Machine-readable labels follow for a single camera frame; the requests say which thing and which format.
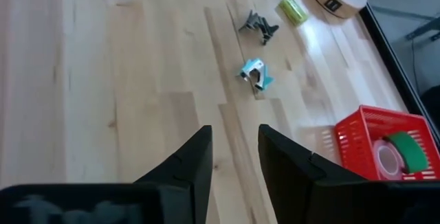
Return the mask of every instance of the black cable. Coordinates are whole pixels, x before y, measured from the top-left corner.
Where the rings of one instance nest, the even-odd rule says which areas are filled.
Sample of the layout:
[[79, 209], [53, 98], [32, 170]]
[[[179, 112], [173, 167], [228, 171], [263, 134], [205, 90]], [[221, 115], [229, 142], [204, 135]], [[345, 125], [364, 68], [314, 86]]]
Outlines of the black cable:
[[[440, 11], [438, 11], [437, 13], [435, 13], [434, 17], [437, 17], [437, 15], [440, 14]], [[421, 22], [420, 25], [417, 26], [417, 28], [415, 30], [417, 30], [418, 28], [422, 27], [423, 25], [425, 25], [426, 23], [428, 23], [429, 21], [424, 21]], [[415, 65], [416, 65], [416, 60], [415, 60], [415, 52], [414, 52], [414, 40], [415, 38], [411, 39], [411, 53], [412, 53], [412, 74], [414, 75], [414, 81], [415, 81], [415, 89], [417, 91], [417, 95], [420, 96], [420, 90], [419, 90], [419, 81], [417, 79], [417, 70], [415, 69]]]
[[414, 52], [414, 38], [411, 39], [411, 52], [412, 52], [412, 73], [414, 75], [415, 91], [417, 91], [417, 95], [420, 95], [419, 81], [417, 79], [417, 71], [415, 69], [416, 61], [415, 61], [415, 52]]

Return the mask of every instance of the wooden table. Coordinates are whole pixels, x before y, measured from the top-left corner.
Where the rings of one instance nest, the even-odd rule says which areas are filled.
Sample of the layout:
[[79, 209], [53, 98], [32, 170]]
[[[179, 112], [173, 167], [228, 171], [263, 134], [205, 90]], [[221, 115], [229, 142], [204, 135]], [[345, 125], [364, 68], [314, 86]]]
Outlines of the wooden table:
[[[214, 131], [208, 223], [276, 223], [259, 124], [338, 162], [331, 129], [369, 104], [405, 107], [358, 17], [315, 0], [0, 0], [0, 186], [131, 182], [201, 125]], [[237, 34], [250, 9], [280, 25]], [[275, 77], [255, 94], [248, 58]]]

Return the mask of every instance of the yellow-green object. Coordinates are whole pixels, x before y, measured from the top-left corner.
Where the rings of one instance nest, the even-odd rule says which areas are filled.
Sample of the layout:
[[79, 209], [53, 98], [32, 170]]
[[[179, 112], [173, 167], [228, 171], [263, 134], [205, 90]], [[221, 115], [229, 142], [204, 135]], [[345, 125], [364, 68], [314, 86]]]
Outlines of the yellow-green object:
[[304, 10], [296, 4], [295, 0], [282, 0], [280, 2], [280, 8], [295, 26], [301, 25], [309, 18]]

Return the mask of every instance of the black label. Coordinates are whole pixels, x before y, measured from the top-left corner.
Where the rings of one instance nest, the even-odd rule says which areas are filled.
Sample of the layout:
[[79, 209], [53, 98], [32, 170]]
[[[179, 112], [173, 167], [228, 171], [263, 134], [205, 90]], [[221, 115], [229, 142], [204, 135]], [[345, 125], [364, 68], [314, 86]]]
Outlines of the black label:
[[324, 5], [332, 12], [335, 12], [336, 10], [338, 10], [338, 8], [342, 6], [342, 4], [338, 0], [327, 0]]

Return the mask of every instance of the black table border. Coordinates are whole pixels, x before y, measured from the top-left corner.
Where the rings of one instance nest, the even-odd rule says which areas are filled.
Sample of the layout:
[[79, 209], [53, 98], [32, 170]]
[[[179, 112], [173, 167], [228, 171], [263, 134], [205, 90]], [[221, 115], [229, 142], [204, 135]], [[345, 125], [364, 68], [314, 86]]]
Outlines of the black table border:
[[384, 61], [385, 67], [390, 72], [391, 78], [393, 79], [393, 82], [402, 100], [404, 101], [406, 108], [410, 113], [423, 115], [426, 118], [438, 150], [440, 148], [439, 131], [422, 104], [416, 89], [411, 85], [404, 69], [402, 68], [402, 65], [396, 57], [393, 48], [390, 46], [390, 43], [384, 36], [384, 33], [379, 26], [379, 23], [377, 22], [369, 4], [367, 4], [366, 7], [360, 11], [360, 16], [364, 21], [364, 24], [369, 31], [380, 56], [382, 57], [382, 60]]

